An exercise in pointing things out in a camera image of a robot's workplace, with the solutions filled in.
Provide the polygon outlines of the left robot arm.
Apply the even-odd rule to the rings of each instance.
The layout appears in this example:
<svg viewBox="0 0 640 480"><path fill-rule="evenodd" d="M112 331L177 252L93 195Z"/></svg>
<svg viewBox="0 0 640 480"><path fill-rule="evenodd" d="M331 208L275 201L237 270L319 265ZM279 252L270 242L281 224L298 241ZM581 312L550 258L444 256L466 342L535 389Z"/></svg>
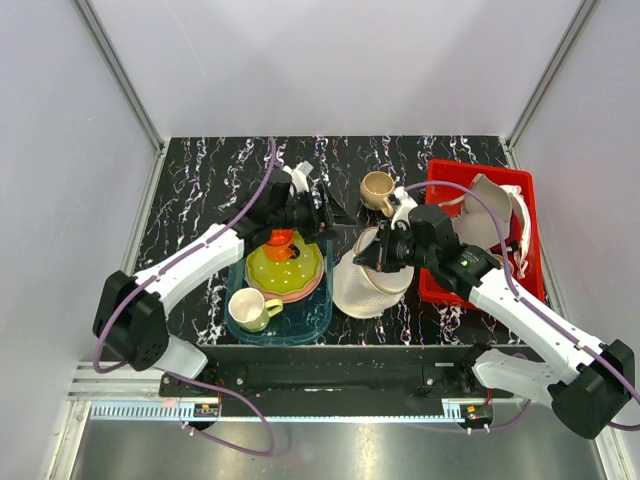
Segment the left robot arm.
<svg viewBox="0 0 640 480"><path fill-rule="evenodd" d="M93 367L104 349L121 366L141 372L156 369L181 378L196 396L215 386L216 372L196 345L169 333L166 319L192 290L267 243L277 229L293 229L307 243L332 239L355 221L325 184L317 195L292 193L289 180L279 180L255 192L234 215L209 229L164 261L135 274L118 270L105 281L93 333L97 338Z"/></svg>

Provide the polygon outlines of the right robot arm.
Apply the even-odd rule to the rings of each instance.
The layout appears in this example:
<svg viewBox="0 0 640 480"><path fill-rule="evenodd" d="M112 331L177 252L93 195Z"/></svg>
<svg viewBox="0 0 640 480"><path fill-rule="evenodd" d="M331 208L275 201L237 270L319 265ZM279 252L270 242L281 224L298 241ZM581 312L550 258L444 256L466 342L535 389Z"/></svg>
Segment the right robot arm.
<svg viewBox="0 0 640 480"><path fill-rule="evenodd" d="M382 222L353 262L381 273L428 270L439 286L497 319L540 358L523 360L483 347L454 371L463 395L476 396L486 388L516 394L547 406L585 439L596 438L639 396L635 355L628 345L606 344L563 319L489 252L462 243L450 217L436 205L420 205L397 223Z"/></svg>

